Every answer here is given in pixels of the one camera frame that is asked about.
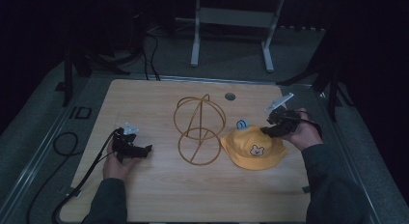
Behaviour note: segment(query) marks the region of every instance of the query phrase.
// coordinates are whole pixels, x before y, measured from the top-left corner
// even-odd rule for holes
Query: person's left hand
[[[108,156],[105,160],[105,164],[103,167],[103,178],[115,178],[125,181],[129,172],[135,166],[136,162],[138,162],[137,158],[131,158],[125,164],[120,163],[120,161],[116,157],[116,153],[112,153],[112,141],[108,144],[107,153]]]

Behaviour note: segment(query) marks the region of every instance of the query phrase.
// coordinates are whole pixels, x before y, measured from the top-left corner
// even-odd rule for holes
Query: wooden table
[[[226,93],[234,93],[235,100],[227,100]],[[223,149],[215,161],[205,166],[192,165],[180,156],[177,145],[181,134],[174,124],[177,102],[185,97],[202,98],[205,94],[226,113],[226,127],[219,137],[235,129],[240,119],[247,119],[251,125],[268,126],[264,108],[273,98],[282,96],[273,85],[115,80],[102,104],[72,186],[84,177],[109,134],[129,122],[140,129],[134,144],[141,147],[152,144],[153,150],[147,159],[140,160],[126,181],[128,221],[304,221],[310,202],[310,194],[302,189],[308,185],[306,170],[300,152],[288,142],[284,159],[276,167],[261,171],[237,167]],[[196,105],[186,104],[177,112],[180,126],[188,125]],[[222,122],[211,112],[204,108],[203,126],[216,131]],[[196,148],[196,142],[183,138],[181,145]],[[204,141],[201,147],[204,150],[198,152],[197,160],[214,155],[217,148],[217,138]],[[82,187],[81,196],[72,198],[62,208],[62,220],[81,221],[89,212],[102,180],[102,166],[103,162],[96,166]]]

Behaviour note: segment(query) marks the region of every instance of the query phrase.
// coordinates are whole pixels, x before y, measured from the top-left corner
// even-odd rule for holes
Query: person's right hand
[[[137,158],[131,158],[125,164],[120,163],[117,159],[116,153],[112,153],[112,141],[109,142],[107,148],[108,156],[106,157],[104,168],[103,168],[103,178],[116,178],[125,181],[129,172],[138,162]]]
[[[301,119],[309,119],[306,114],[306,109],[301,108],[295,111],[301,116]],[[300,122],[294,132],[287,134],[282,138],[293,144],[300,151],[303,151],[312,145],[323,143],[315,127],[306,122]]]

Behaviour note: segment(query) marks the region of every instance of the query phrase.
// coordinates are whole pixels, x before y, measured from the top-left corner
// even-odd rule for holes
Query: black cable
[[[102,153],[105,149],[105,147],[108,145],[109,141],[111,140],[112,136],[114,135],[115,130],[112,131],[112,133],[109,135],[109,137],[106,139],[105,143],[103,144],[101,150],[99,151],[98,155],[96,156],[93,164],[91,165],[91,167],[88,169],[87,173],[85,174],[84,178],[81,180],[81,182],[70,192],[70,194],[57,206],[57,208],[52,212],[51,215],[51,221],[54,224],[58,224],[57,221],[57,213],[61,210],[61,208],[63,207],[63,205],[66,204],[67,201],[69,201],[69,199],[71,199],[74,194],[77,194],[78,191],[81,189],[82,185],[84,185],[84,183],[87,181],[88,177],[91,175],[91,173],[94,171],[94,168],[96,167],[96,165],[100,162],[100,159],[102,157]]]
[[[306,112],[306,111],[297,111],[297,112],[303,112],[303,113],[306,113],[308,116],[309,116],[309,118],[311,117],[311,114],[310,113],[308,113],[308,112]],[[304,123],[307,123],[307,124],[309,124],[309,125],[312,125],[313,127],[315,127],[315,129],[318,131],[318,134],[319,134],[319,137],[323,137],[322,136],[322,129],[321,129],[321,126],[319,125],[319,124],[317,124],[317,123],[315,123],[315,122],[313,122],[313,121],[311,121],[311,120],[304,120],[304,119],[301,119],[301,118],[294,118],[294,117],[289,117],[289,116],[279,116],[281,119],[284,119],[284,120],[292,120],[292,121],[297,121],[297,122],[304,122]]]
[[[142,53],[142,50],[137,49],[137,50],[134,50],[134,51],[130,52],[130,54],[128,56],[125,56],[125,57],[120,58],[120,59],[108,61],[108,62],[111,63],[111,64],[114,64],[116,66],[119,66],[119,65],[128,63],[131,60],[137,58],[138,56],[141,55],[141,53]]]
[[[312,115],[311,113],[307,112],[307,111],[296,110],[295,112],[299,112],[299,113],[304,113],[304,114],[306,114],[307,117],[308,117],[308,120],[310,120],[310,121],[313,119],[313,115]]]
[[[148,77],[148,66],[150,66],[150,68],[151,68],[151,70],[152,70],[152,72],[153,72],[153,74],[155,76],[155,79],[157,81],[160,81],[160,76],[157,73],[157,71],[156,71],[156,69],[154,68],[154,65],[153,65],[153,57],[154,57],[154,54],[155,54],[157,46],[158,46],[158,41],[157,41],[157,38],[155,36],[151,35],[151,34],[147,33],[147,36],[155,40],[155,47],[154,47],[154,50],[153,50],[152,54],[150,55],[150,60],[148,60],[147,52],[145,51],[145,49],[142,50],[142,54],[143,54],[144,59],[145,59],[145,61],[144,61],[144,63],[145,63],[145,66],[144,66],[145,77],[146,77],[147,80],[150,80],[149,77]]]
[[[104,158],[106,158],[106,157],[108,157],[108,155],[110,155],[110,154],[114,154],[115,153],[115,151],[112,151],[111,153],[109,153],[109,154],[106,154],[104,157],[102,157],[99,161],[98,161],[98,163],[100,162],[100,161],[102,161],[102,159],[104,159]]]
[[[58,149],[57,149],[57,140],[58,139],[60,139],[60,137],[62,137],[63,135],[72,135],[74,138],[75,138],[75,143],[74,143],[74,146],[73,146],[73,148],[71,149],[71,151],[69,152],[69,154],[63,154],[63,153],[61,153],[60,151],[58,151]],[[71,157],[71,156],[74,156],[74,155],[79,155],[79,154],[82,154],[83,152],[81,151],[81,152],[78,152],[78,153],[75,153],[75,150],[76,150],[76,148],[78,147],[78,136],[75,134],[75,133],[73,133],[73,132],[64,132],[64,133],[61,133],[61,134],[59,134],[55,139],[54,139],[54,142],[53,142],[53,148],[54,148],[54,151],[57,153],[57,154],[59,154],[59,155],[63,155],[63,156],[65,156],[66,158],[63,160],[63,162],[57,167],[57,169],[47,178],[47,180],[42,184],[42,186],[41,186],[41,188],[39,189],[39,191],[36,193],[36,195],[34,196],[34,198],[33,198],[33,200],[31,201],[31,203],[30,203],[30,205],[29,205],[29,207],[28,207],[28,210],[27,210],[27,212],[26,212],[26,222],[29,224],[30,223],[30,214],[31,214],[31,209],[33,208],[33,205],[34,205],[34,203],[36,202],[36,200],[37,200],[37,198],[40,196],[40,194],[41,194],[41,192],[42,192],[42,190],[45,188],[45,186],[48,184],[48,182],[54,177],[54,175],[61,169],[61,167],[63,167],[63,165],[67,162],[67,160]]]

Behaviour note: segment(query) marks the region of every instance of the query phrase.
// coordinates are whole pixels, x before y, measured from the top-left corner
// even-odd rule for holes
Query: metal frame
[[[261,50],[264,56],[265,69],[268,72],[274,70],[271,59],[270,44],[273,39],[274,31],[280,17],[284,0],[279,0],[275,13],[239,11],[212,9],[201,7],[201,0],[196,0],[196,18],[195,18],[195,39],[193,40],[192,58],[190,65],[197,67],[199,64],[199,53],[201,47],[200,26],[201,23],[215,23],[237,26],[249,26],[268,28],[268,36],[261,42]]]

